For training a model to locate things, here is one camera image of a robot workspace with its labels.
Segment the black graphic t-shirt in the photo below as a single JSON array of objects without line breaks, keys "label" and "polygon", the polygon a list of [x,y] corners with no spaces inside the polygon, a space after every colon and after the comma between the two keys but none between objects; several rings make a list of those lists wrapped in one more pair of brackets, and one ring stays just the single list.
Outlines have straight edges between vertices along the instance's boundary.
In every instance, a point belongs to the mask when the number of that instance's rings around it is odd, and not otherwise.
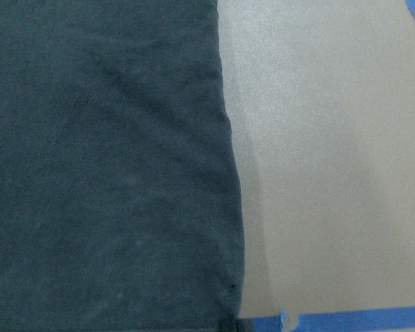
[{"label": "black graphic t-shirt", "polygon": [[236,331],[216,1],[0,1],[0,331]]}]

